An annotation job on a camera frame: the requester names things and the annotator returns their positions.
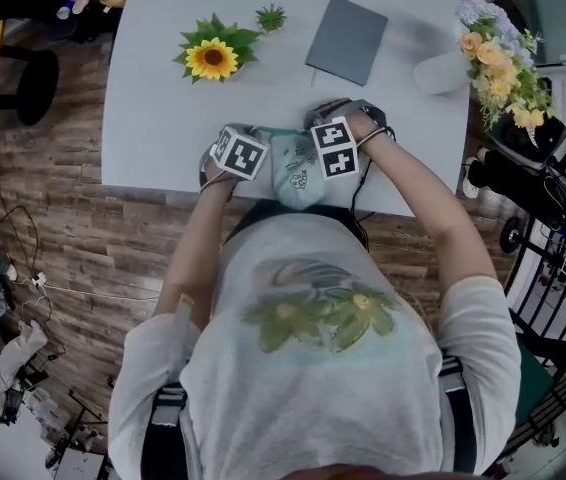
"wood-pattern floor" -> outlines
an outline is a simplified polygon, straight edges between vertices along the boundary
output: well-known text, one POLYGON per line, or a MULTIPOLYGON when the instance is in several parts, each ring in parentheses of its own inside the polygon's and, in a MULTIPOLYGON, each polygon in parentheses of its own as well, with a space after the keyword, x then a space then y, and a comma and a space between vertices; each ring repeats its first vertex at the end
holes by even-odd
MULTIPOLYGON (((36 223, 39 251, 34 270, 45 272, 49 285, 156 297, 195 196, 101 185, 101 121, 110 39, 52 46, 59 57, 59 86, 52 108, 38 125, 24 127, 14 113, 0 112, 0 187, 7 207, 25 206, 36 223)), ((41 39, 28 41, 49 46, 41 39)), ((13 63, 1 61, 0 91, 14 87, 18 72, 13 63)), ((481 126, 473 112, 470 135, 480 137, 481 126)), ((476 148, 473 140, 467 141, 467 148, 476 148)), ((516 207, 489 191, 463 202, 499 278, 505 281, 514 257, 500 252, 498 235, 516 207)), ((225 234, 250 205, 246 200, 229 205, 225 234)), ((4 213, 0 200, 0 218, 4 213)), ((35 230, 23 211, 15 210, 12 217, 28 258, 7 220, 0 223, 0 247, 16 265, 20 281, 30 277, 35 230)), ((438 267, 423 228, 413 218, 382 215, 366 220, 365 227, 379 268, 436 325, 438 267)), ((19 318, 47 321, 52 340, 45 355, 57 353, 59 341, 67 353, 45 365, 51 378, 43 387, 70 413, 78 412, 67 397, 67 390, 73 389, 107 418, 111 395, 107 379, 117 376, 126 333, 148 317, 154 303, 56 290, 48 290, 47 295, 51 312, 46 300, 35 304, 39 294, 29 283, 17 286, 19 304, 5 323, 15 329, 19 318)))

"white table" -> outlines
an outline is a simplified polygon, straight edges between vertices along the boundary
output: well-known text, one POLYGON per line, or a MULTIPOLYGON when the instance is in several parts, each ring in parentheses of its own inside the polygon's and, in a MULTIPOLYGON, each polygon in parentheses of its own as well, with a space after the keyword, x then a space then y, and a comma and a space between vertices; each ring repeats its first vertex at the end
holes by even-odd
MULTIPOLYGON (((468 91, 421 94, 414 66, 456 48, 454 9, 460 0, 351 0, 388 17, 365 87, 304 64, 329 0, 128 0, 117 34, 105 99, 103 184, 198 191, 199 158, 228 122, 301 127, 306 110, 337 97, 364 98, 383 109, 398 142, 455 189, 467 125, 468 91), (226 24, 258 30, 255 10, 274 3, 289 16, 282 31, 259 39, 260 62, 219 84, 181 78, 171 62, 180 32, 216 12, 226 24)), ((355 176, 333 180, 324 200, 349 207, 355 176)), ((270 162, 238 195, 272 198, 270 162)), ((374 168, 357 208, 410 215, 374 168)))

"stroller wheel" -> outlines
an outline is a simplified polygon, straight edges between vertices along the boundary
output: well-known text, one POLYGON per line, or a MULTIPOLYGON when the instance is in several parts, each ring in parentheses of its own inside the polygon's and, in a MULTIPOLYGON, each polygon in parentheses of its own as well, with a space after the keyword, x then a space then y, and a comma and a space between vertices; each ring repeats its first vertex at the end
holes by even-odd
POLYGON ((519 243, 514 240, 516 235, 523 234, 523 222, 518 217, 508 219, 501 231, 499 245, 505 254, 511 254, 519 248, 519 243))

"wrist strap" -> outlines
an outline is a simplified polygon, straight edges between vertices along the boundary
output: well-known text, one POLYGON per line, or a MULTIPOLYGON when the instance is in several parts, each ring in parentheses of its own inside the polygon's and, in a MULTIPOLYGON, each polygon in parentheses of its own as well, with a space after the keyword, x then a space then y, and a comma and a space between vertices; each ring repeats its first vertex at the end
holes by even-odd
POLYGON ((388 132, 391 136, 392 139, 394 140, 394 142, 396 142, 396 137, 394 136, 394 130, 392 129, 391 126, 382 126, 381 128, 378 128, 376 130, 374 130, 372 133, 369 133, 365 138, 363 138, 363 140, 361 140, 358 144, 357 144, 357 148, 361 148, 363 147, 363 145, 369 141, 372 140, 374 137, 376 137, 377 135, 380 135, 381 133, 384 132, 388 132))

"gray notebook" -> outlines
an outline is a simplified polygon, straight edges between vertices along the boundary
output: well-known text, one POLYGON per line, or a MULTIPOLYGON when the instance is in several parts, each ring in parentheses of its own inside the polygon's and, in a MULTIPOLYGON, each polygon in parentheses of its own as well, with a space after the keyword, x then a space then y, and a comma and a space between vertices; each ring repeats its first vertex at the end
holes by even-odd
POLYGON ((305 64, 365 85, 386 23, 349 0, 330 0, 305 64))

